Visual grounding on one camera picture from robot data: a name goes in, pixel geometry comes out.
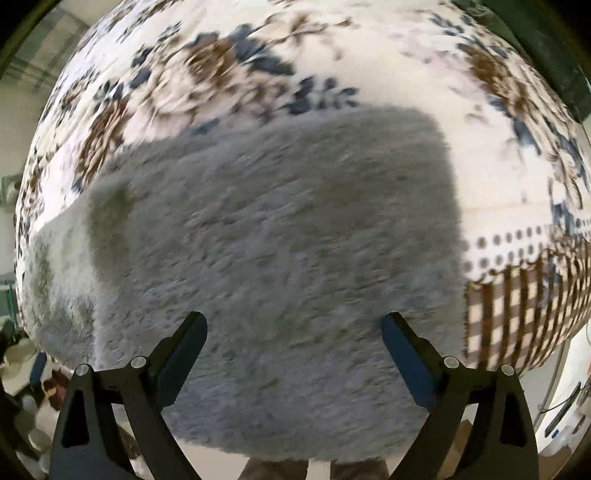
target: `floral fabric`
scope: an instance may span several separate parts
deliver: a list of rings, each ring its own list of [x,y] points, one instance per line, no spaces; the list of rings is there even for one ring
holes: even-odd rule
[[[466,362],[541,364],[589,313],[589,162],[546,81],[443,1],[125,0],[82,38],[41,117],[17,205],[18,287],[31,235],[122,149],[362,104],[421,109],[450,145]]]

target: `brown flower pattern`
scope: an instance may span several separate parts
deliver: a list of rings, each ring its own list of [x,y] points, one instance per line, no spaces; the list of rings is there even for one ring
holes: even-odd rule
[[[123,145],[122,129],[129,118],[127,102],[127,98],[110,101],[92,122],[89,136],[80,149],[77,166],[82,187],[92,181],[105,160]]]

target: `gray fuzzy towel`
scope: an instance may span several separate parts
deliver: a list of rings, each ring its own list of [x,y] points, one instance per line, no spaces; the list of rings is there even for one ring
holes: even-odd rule
[[[33,239],[27,329],[70,367],[149,353],[191,310],[209,338],[180,438],[265,459],[400,453],[426,414],[382,343],[399,310],[463,349],[459,208],[436,123],[309,114],[122,154]]]

